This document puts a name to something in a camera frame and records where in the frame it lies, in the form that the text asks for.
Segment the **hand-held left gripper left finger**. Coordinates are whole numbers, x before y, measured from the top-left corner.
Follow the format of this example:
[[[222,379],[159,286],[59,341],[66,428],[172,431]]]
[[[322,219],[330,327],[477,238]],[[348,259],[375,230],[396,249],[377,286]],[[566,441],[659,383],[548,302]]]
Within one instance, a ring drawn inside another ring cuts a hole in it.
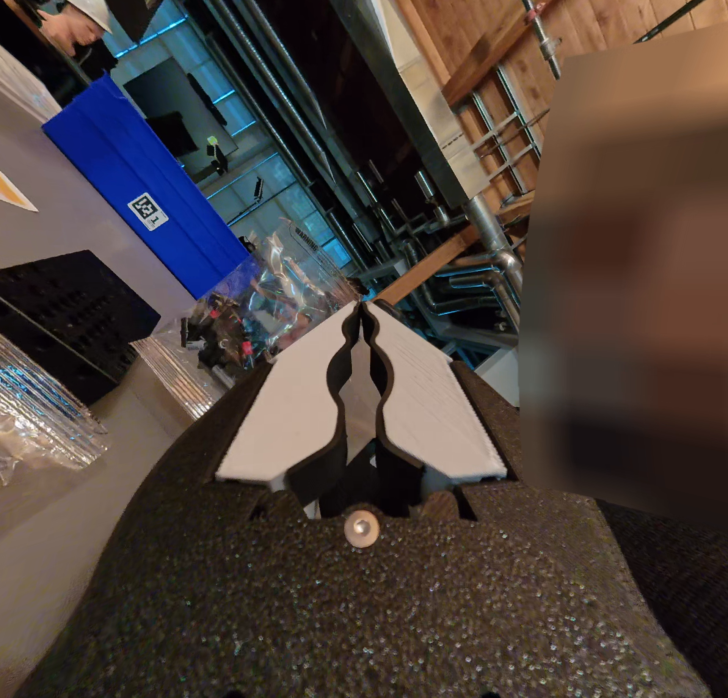
[[[290,491],[309,506],[347,466],[341,390],[359,339],[359,303],[349,303],[279,354],[215,473],[220,481]]]

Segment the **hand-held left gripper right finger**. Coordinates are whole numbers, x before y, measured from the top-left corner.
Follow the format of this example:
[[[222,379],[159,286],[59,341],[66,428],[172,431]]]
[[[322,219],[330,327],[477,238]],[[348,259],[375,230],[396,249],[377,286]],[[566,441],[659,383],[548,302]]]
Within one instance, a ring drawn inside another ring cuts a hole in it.
[[[374,303],[362,305],[380,400],[375,462],[383,499],[405,508],[432,491],[508,476],[452,359]]]

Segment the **clear bag of dark parts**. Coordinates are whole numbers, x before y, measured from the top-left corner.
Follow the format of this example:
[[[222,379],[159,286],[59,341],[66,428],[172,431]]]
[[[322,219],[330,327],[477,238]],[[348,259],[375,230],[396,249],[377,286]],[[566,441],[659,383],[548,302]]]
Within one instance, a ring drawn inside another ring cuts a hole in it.
[[[249,253],[260,264],[249,285],[242,288],[229,276],[197,301],[180,327],[182,344],[201,345],[199,364],[227,388],[202,416],[212,441],[221,447],[212,460],[214,480],[275,358],[345,305],[362,299],[360,281],[343,275],[294,224],[282,226]],[[309,506],[300,505],[310,518],[320,516],[324,494]]]

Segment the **black perforated block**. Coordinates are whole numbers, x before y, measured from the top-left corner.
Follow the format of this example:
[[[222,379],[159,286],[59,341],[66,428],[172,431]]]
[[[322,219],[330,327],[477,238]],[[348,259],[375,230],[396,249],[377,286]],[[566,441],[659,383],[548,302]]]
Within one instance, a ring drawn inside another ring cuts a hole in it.
[[[1,269],[1,333],[93,405],[124,379],[160,314],[88,249]]]

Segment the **clear bag blue yellow parts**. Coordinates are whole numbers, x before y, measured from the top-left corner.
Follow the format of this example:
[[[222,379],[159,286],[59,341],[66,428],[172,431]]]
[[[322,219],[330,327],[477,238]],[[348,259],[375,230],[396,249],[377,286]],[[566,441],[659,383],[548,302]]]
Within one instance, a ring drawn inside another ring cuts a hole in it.
[[[1,483],[19,464],[81,470],[108,450],[108,431],[90,409],[28,355],[1,337]]]

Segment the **blue plastic bin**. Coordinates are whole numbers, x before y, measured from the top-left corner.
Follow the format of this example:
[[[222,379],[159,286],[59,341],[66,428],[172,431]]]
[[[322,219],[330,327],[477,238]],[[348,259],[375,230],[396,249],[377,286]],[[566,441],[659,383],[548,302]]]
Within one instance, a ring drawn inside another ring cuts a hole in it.
[[[195,299],[260,264],[105,74],[43,125],[46,136]]]

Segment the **black monitor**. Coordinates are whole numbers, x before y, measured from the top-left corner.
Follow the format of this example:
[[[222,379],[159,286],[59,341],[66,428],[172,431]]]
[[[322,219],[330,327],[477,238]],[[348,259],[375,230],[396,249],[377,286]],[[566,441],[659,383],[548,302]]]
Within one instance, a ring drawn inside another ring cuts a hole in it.
[[[172,111],[156,117],[146,117],[146,122],[175,158],[199,150],[185,126],[181,112]]]

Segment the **yellow grey sticker sheet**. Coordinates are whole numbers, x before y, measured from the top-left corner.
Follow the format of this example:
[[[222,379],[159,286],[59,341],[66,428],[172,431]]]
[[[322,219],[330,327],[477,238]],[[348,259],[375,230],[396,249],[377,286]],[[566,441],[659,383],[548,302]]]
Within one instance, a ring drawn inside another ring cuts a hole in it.
[[[19,207],[25,211],[38,212],[38,208],[29,198],[3,173],[1,178],[1,201]]]

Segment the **white printed sheet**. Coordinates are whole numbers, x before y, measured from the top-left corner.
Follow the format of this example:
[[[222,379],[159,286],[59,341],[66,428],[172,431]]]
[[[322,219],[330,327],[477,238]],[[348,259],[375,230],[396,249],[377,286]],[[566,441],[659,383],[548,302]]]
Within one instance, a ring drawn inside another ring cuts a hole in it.
[[[41,123],[62,111],[47,87],[4,47],[1,47],[1,92]]]

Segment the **wooden post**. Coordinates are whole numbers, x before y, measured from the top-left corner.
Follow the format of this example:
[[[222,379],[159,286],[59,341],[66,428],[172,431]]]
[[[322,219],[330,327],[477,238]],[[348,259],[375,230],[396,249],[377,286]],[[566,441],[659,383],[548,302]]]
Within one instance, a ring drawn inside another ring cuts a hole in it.
[[[481,243],[488,252],[511,250],[512,245],[505,230],[520,225],[528,218],[534,198],[535,191],[530,191],[495,214],[487,208],[482,195],[470,200],[465,205],[468,227],[453,235],[378,293],[375,300],[390,305],[399,303],[476,242]]]

